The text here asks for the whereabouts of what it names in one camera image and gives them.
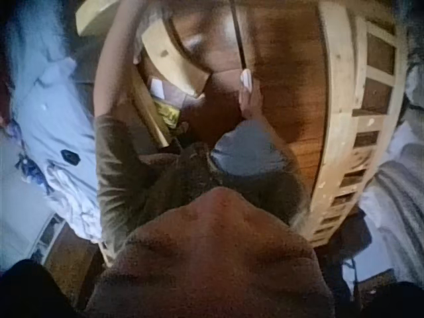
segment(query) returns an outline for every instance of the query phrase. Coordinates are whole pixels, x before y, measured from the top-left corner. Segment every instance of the white cloth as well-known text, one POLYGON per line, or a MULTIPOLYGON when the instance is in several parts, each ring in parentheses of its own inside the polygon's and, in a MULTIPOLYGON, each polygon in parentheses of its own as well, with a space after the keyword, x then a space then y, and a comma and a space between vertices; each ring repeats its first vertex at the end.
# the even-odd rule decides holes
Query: white cloth
POLYGON ((44 169, 48 184, 54 189, 48 202, 63 217, 77 236, 93 243, 101 241, 100 210, 69 177, 66 170, 51 164, 44 169))

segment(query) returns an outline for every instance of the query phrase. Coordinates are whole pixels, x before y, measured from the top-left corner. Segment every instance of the person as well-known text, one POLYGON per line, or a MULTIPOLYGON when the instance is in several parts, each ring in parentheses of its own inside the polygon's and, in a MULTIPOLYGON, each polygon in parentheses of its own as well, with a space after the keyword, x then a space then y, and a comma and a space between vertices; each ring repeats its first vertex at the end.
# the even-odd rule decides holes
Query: person
POLYGON ((122 0, 99 60, 98 200, 116 257, 84 315, 332 317, 317 257, 298 234, 308 214, 304 186, 262 113, 258 80, 252 93, 241 85, 245 121, 213 150, 199 143, 177 157, 136 155, 116 112, 128 102, 137 29, 163 12, 154 0, 122 0))

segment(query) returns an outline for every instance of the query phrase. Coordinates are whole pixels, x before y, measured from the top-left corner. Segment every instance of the sleeve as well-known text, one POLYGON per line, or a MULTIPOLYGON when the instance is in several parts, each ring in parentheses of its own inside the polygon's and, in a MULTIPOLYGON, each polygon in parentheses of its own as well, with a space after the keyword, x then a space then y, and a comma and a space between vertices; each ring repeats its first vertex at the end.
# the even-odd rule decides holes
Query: sleeve
POLYGON ((293 171, 297 163, 290 148, 277 149, 269 132, 255 120, 243 121, 225 134, 211 151, 211 158, 218 169, 233 176, 293 171))
POLYGON ((113 116, 96 118, 95 139, 102 237, 116 254, 136 229, 154 176, 138 159, 125 124, 113 116))

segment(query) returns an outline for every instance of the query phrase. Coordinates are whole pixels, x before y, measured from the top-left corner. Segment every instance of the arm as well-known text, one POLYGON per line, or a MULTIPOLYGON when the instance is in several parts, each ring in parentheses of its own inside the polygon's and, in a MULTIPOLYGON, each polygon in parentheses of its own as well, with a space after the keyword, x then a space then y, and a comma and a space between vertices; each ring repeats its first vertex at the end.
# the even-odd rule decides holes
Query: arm
POLYGON ((133 45, 142 14, 151 0, 122 0, 100 55, 94 85, 94 114, 108 114, 125 91, 133 45))
POLYGON ((112 115, 133 62, 136 30, 149 0, 122 0, 101 53, 94 88, 96 164, 102 237, 113 254, 137 227, 152 169, 136 155, 126 126, 112 115))
POLYGON ((242 116, 248 120, 258 121, 264 130, 270 135, 274 146, 288 159, 290 169, 297 170, 297 160, 287 143, 278 136, 277 132, 268 122, 262 112, 263 96, 260 91, 260 82, 253 80, 252 93, 243 85, 240 87, 239 103, 242 116))

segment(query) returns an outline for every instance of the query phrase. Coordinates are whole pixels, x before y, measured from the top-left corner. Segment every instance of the white bedding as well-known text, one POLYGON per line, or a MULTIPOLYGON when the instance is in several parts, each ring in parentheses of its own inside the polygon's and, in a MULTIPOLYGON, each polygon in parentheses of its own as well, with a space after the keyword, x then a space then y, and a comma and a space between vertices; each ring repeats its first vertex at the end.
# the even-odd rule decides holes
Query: white bedding
MULTIPOLYGON (((7 61, 14 85, 13 116, 21 127, 27 154, 44 174, 48 166, 60 170, 72 183, 68 186, 83 193, 92 205, 90 222, 84 221, 87 211, 82 205, 64 204, 61 214, 64 218, 73 215, 67 221, 76 233, 97 242, 101 227, 91 96, 102 40, 77 36, 76 1, 18 2, 6 28, 7 61), (67 163, 61 150, 78 154, 80 163, 67 163)), ((58 207, 56 199, 48 199, 58 207)))

